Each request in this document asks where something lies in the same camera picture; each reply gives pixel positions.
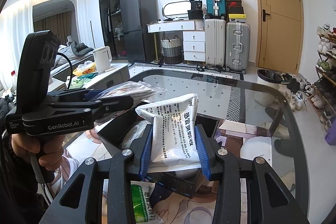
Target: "white vanity desk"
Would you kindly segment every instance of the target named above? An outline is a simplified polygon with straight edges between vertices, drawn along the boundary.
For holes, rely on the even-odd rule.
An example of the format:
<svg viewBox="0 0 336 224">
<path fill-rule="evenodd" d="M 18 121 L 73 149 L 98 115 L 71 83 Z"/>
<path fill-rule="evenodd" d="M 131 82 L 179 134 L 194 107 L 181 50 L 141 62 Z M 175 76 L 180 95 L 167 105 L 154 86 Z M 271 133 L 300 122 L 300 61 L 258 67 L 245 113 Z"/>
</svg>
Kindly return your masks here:
<svg viewBox="0 0 336 224">
<path fill-rule="evenodd" d="M 184 59 L 205 62 L 205 33 L 203 20 L 160 21 L 147 24 L 148 32 L 183 31 Z M 158 60 L 157 42 L 154 36 L 156 59 Z"/>
</svg>

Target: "refrigerator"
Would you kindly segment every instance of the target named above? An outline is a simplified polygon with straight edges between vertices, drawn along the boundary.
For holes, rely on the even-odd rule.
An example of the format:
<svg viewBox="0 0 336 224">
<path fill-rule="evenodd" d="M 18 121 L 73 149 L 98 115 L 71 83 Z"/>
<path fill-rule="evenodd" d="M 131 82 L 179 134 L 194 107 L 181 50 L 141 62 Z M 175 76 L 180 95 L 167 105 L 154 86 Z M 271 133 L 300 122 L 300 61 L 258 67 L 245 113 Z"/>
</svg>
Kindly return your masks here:
<svg viewBox="0 0 336 224">
<path fill-rule="evenodd" d="M 154 34 L 147 24 L 158 19 L 157 0 L 120 0 L 128 62 L 156 59 Z"/>
</svg>

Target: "snack package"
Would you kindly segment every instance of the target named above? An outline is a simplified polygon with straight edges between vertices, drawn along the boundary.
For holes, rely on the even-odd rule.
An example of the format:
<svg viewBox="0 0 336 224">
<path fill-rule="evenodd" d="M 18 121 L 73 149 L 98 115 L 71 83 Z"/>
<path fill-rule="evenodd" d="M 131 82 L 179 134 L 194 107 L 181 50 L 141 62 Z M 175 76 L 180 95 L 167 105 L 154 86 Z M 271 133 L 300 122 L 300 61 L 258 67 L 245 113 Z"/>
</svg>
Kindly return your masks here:
<svg viewBox="0 0 336 224">
<path fill-rule="evenodd" d="M 112 86 L 108 88 L 107 90 L 104 90 L 103 92 L 96 95 L 92 101 L 99 100 L 101 98 L 111 98 L 115 96 L 122 96 L 122 95 L 129 95 L 133 98 L 133 107 L 135 107 L 137 104 L 139 104 L 141 101 L 148 99 L 150 96 L 166 91 L 163 88 L 159 88 L 156 86 L 151 86 L 148 83 L 145 82 L 132 82 L 127 81 L 125 83 Z M 102 118 L 96 120 L 95 122 L 99 125 L 107 122 L 108 120 L 111 120 L 112 118 L 115 118 L 117 116 L 120 116 L 121 114 L 125 113 L 127 110 L 122 110 L 118 112 L 112 112 L 105 114 Z"/>
<path fill-rule="evenodd" d="M 149 202 L 150 196 L 153 193 L 155 183 L 143 181 L 131 181 L 132 200 L 135 221 L 137 223 L 160 224 L 164 223 L 152 210 Z"/>
<path fill-rule="evenodd" d="M 151 124 L 148 121 L 135 122 L 133 127 L 127 132 L 126 136 L 121 143 L 122 149 L 127 149 L 131 146 L 134 139 L 141 138 L 145 131 L 146 125 Z"/>
<path fill-rule="evenodd" d="M 93 73 L 96 70 L 96 63 L 92 61 L 85 61 L 84 64 L 78 65 L 78 67 L 73 71 L 73 74 L 76 76 L 86 75 L 88 73 Z"/>
<path fill-rule="evenodd" d="M 195 142 L 198 97 L 195 93 L 138 106 L 135 111 L 153 123 L 149 173 L 200 168 Z"/>
</svg>

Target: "hand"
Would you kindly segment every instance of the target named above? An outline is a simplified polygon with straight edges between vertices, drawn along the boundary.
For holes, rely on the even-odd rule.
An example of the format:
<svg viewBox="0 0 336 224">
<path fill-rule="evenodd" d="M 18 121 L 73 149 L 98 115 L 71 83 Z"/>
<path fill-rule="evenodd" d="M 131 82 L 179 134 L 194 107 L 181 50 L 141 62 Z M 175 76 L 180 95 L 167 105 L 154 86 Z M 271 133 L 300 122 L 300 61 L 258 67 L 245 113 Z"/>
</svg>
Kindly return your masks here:
<svg viewBox="0 0 336 224">
<path fill-rule="evenodd" d="M 39 158 L 39 164 L 47 170 L 55 170 L 61 166 L 64 149 L 62 147 L 64 135 L 55 136 L 43 145 L 46 155 Z M 30 163 L 28 152 L 37 154 L 40 152 L 40 142 L 26 133 L 12 135 L 12 148 L 14 153 Z"/>
</svg>

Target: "white kettle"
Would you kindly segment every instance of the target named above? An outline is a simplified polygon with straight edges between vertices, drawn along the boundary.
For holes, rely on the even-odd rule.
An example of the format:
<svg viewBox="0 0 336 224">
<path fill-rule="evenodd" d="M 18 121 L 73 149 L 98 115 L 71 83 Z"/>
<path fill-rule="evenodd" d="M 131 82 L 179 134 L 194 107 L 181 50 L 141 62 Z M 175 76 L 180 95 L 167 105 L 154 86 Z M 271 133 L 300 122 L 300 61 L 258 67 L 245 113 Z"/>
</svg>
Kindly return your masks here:
<svg viewBox="0 0 336 224">
<path fill-rule="evenodd" d="M 98 73 L 111 69 L 112 55 L 109 46 L 93 50 L 93 57 Z"/>
</svg>

